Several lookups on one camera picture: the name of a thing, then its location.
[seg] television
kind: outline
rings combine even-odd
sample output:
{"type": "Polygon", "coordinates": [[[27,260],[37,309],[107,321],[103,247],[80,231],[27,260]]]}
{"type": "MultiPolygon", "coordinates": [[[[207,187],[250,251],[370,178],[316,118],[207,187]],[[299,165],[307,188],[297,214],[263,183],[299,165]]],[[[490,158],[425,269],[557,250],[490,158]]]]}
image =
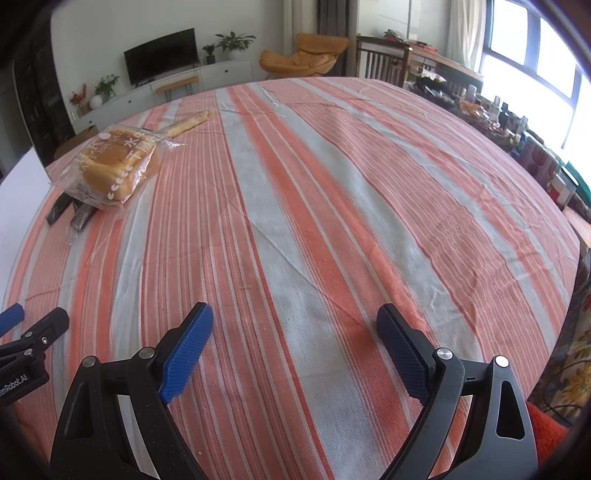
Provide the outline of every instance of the television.
{"type": "Polygon", "coordinates": [[[161,73],[198,63],[195,29],[156,38],[127,50],[124,55],[129,82],[137,86],[161,73]]]}

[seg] orange armchair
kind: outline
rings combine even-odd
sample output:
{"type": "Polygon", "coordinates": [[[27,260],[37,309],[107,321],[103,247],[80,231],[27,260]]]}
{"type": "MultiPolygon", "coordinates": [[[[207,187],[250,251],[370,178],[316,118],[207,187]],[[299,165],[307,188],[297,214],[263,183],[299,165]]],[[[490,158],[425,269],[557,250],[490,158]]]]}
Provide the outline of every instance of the orange armchair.
{"type": "Polygon", "coordinates": [[[349,46],[349,39],[298,33],[295,37],[297,52],[284,57],[263,50],[259,65],[270,76],[278,78],[320,76],[335,66],[338,56],[349,46]]]}

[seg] flower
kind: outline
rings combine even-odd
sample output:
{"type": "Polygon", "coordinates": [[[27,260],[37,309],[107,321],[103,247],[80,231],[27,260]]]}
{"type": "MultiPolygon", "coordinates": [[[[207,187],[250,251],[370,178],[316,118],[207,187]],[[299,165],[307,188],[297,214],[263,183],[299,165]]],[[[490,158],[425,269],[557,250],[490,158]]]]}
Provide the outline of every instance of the flower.
{"type": "Polygon", "coordinates": [[[72,105],[80,105],[86,98],[86,84],[82,84],[82,93],[72,92],[70,96],[70,103],[72,105]]]}
{"type": "Polygon", "coordinates": [[[591,362],[585,362],[569,379],[566,388],[562,391],[561,401],[564,404],[583,406],[591,395],[591,362]]]}

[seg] red towel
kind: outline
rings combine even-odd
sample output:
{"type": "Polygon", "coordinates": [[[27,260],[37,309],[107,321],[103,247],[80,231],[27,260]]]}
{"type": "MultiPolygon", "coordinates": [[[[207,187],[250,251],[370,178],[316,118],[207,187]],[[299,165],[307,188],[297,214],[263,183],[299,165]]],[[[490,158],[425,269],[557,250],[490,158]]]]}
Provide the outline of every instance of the red towel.
{"type": "Polygon", "coordinates": [[[531,426],[534,429],[535,449],[538,452],[538,464],[546,460],[562,441],[568,429],[543,413],[538,407],[527,402],[531,426]]]}

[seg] metal screw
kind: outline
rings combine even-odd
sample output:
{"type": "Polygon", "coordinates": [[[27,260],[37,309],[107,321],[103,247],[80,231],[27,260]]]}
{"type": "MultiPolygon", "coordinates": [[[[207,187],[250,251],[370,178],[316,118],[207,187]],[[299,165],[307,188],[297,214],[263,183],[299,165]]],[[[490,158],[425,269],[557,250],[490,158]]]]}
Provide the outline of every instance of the metal screw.
{"type": "Polygon", "coordinates": [[[441,360],[450,360],[453,357],[453,353],[449,348],[438,348],[437,356],[441,360]]]}
{"type": "Polygon", "coordinates": [[[92,367],[96,363],[96,357],[89,355],[82,360],[82,366],[85,368],[92,367]]]}
{"type": "Polygon", "coordinates": [[[497,355],[495,357],[495,363],[499,366],[499,367],[508,367],[509,366],[509,360],[507,357],[502,356],[502,355],[497,355]]]}
{"type": "Polygon", "coordinates": [[[147,360],[148,358],[152,358],[154,356],[154,354],[155,354],[155,350],[150,346],[147,346],[146,348],[142,348],[139,351],[139,357],[143,358],[144,360],[147,360]]]}

